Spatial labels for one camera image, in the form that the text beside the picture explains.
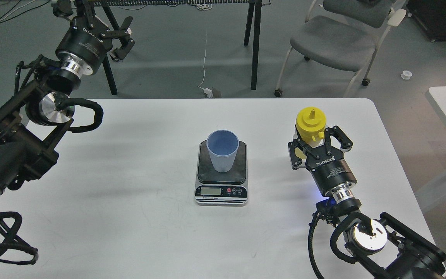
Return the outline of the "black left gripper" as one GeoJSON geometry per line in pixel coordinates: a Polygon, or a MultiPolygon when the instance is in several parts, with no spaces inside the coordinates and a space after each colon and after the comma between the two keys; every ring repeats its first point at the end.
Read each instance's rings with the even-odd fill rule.
{"type": "Polygon", "coordinates": [[[53,14],[56,17],[69,19],[71,22],[67,33],[58,45],[55,54],[60,60],[59,69],[68,71],[74,76],[94,75],[109,51],[109,40],[119,39],[122,46],[115,48],[110,56],[115,62],[124,60],[135,45],[131,39],[130,25],[133,17],[124,19],[118,26],[114,16],[108,16],[113,30],[103,23],[96,23],[94,0],[75,0],[76,17],[71,0],[53,0],[53,14]]]}

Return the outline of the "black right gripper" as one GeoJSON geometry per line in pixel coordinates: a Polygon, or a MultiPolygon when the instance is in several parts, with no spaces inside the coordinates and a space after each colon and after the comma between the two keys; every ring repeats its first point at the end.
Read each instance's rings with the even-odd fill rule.
{"type": "Polygon", "coordinates": [[[306,168],[312,174],[322,196],[331,196],[331,190],[343,183],[357,184],[357,179],[344,159],[345,152],[353,147],[353,142],[338,126],[324,129],[321,148],[313,148],[299,134],[287,144],[293,170],[306,168]],[[340,149],[331,144],[331,136],[340,144],[340,149]]]}

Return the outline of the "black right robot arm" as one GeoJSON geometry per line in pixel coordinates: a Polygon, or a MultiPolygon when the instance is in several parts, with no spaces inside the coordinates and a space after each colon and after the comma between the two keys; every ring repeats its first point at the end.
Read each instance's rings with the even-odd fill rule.
{"type": "Polygon", "coordinates": [[[309,260],[319,279],[313,251],[317,223],[324,220],[334,230],[329,240],[337,258],[360,263],[375,279],[442,279],[446,253],[386,212],[372,219],[360,210],[352,193],[357,183],[344,159],[353,143],[338,127],[326,127],[321,145],[312,147],[301,134],[288,143],[292,169],[307,169],[323,201],[316,204],[308,232],[309,260]]]}

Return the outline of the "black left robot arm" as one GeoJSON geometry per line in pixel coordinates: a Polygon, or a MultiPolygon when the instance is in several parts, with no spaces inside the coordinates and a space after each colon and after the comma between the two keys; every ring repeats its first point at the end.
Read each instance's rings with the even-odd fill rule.
{"type": "MultiPolygon", "coordinates": [[[[67,19],[70,26],[55,51],[57,60],[39,55],[28,65],[17,65],[14,95],[0,107],[0,195],[50,170],[59,157],[55,147],[65,133],[90,132],[101,125],[101,106],[71,98],[70,93],[83,76],[103,67],[110,93],[117,94],[109,59],[125,59],[135,42],[129,28],[132,17],[118,26],[110,7],[141,4],[138,0],[77,0],[76,16],[69,0],[52,4],[55,16],[67,19]]],[[[18,212],[0,212],[0,262],[13,249],[32,256],[16,265],[36,263],[38,250],[17,235],[21,224],[18,212]]]]}

